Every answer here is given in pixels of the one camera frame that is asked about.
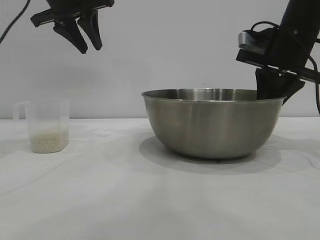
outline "white tablecloth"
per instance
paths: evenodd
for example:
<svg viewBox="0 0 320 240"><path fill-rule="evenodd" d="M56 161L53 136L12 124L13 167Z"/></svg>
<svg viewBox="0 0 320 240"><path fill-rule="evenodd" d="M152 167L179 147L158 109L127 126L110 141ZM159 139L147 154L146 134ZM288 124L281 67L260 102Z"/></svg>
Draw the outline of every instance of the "white tablecloth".
<svg viewBox="0 0 320 240"><path fill-rule="evenodd" d="M0 121L0 240L316 240L320 118L281 118L255 155L183 158L147 119L73 120L63 152Z"/></svg>

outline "wire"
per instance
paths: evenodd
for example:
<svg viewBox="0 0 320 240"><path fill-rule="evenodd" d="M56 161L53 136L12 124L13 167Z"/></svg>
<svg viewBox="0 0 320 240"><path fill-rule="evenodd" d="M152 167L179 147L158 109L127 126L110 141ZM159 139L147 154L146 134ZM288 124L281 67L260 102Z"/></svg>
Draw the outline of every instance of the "wire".
<svg viewBox="0 0 320 240"><path fill-rule="evenodd" d="M24 6L24 8L21 10L21 12L12 20L12 22L9 24L9 26L4 30L3 34L0 37L0 44L3 42L3 40L5 39L5 37L7 36L8 32L10 31L10 29L13 27L13 25L19 20L19 18L21 18L21 16L25 13L25 11L27 10L27 8L30 5L31 0L27 0L26 4Z"/></svg>
<svg viewBox="0 0 320 240"><path fill-rule="evenodd" d="M256 26L261 25L261 24L268 24L271 25L275 28L278 28L279 31L288 34L292 39L294 39L301 47L302 49L305 51L308 59L310 60L310 62L313 65L314 68L314 77L315 77L315 100L316 100L316 107L318 109L318 112L320 114L320 93L319 93L319 84L320 84L320 80L319 80L319 73L318 73L318 65L317 62L315 61L315 59L309 54L308 50L306 49L306 47L302 44L302 42L294 35L292 34L290 31L282 28L280 25L275 24L271 21L259 21L257 23L255 23L252 27L251 27L251 32L255 29Z"/></svg>

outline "metal mixing bowl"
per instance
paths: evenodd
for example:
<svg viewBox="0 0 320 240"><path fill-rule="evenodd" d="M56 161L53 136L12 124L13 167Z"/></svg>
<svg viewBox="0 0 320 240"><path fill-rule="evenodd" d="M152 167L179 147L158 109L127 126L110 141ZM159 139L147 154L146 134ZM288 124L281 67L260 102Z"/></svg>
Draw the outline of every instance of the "metal mixing bowl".
<svg viewBox="0 0 320 240"><path fill-rule="evenodd" d="M284 98L257 91L166 89L142 93L151 127L169 149L204 159L254 153L271 136Z"/></svg>

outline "clear plastic cup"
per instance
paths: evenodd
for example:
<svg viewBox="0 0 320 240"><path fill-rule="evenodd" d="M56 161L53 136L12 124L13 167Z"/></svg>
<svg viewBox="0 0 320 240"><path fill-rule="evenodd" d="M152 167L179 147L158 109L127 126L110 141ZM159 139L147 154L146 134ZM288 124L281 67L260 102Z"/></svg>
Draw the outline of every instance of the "clear plastic cup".
<svg viewBox="0 0 320 240"><path fill-rule="evenodd" d="M19 119L20 106L25 106L32 152L57 153L69 144L69 100L41 99L18 103L13 108L15 120Z"/></svg>

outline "gray background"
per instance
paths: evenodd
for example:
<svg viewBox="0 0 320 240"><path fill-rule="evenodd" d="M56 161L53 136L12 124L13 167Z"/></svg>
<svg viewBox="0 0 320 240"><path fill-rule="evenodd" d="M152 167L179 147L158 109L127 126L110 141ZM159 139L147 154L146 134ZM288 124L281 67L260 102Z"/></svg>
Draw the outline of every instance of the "gray background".
<svg viewBox="0 0 320 240"><path fill-rule="evenodd" d="M73 118L145 117L143 91L255 89L255 68L235 60L238 33L262 20L279 23L288 1L116 0L100 11L103 49L89 45L81 55L52 31L53 23L31 24L48 8L32 0L0 45L0 118L11 118L17 102L42 98L71 99ZM25 2L0 2L0 32ZM282 116L316 116L314 96L308 83Z"/></svg>

